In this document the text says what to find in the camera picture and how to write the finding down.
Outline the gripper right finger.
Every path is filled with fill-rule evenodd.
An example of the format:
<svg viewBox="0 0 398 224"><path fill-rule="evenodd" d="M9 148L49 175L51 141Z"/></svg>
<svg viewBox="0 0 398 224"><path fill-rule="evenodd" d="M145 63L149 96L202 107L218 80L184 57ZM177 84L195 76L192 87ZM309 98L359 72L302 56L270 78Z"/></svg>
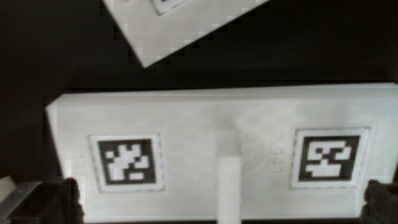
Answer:
<svg viewBox="0 0 398 224"><path fill-rule="evenodd" d="M398 224L398 184L368 181L360 224Z"/></svg>

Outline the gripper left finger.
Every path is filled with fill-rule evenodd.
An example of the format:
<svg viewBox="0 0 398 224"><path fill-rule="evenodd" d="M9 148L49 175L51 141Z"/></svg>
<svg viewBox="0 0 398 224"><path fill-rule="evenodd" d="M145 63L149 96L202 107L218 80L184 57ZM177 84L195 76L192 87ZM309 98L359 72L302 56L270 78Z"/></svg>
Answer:
<svg viewBox="0 0 398 224"><path fill-rule="evenodd" d="M25 182L0 201L0 224L83 224L78 183Z"/></svg>

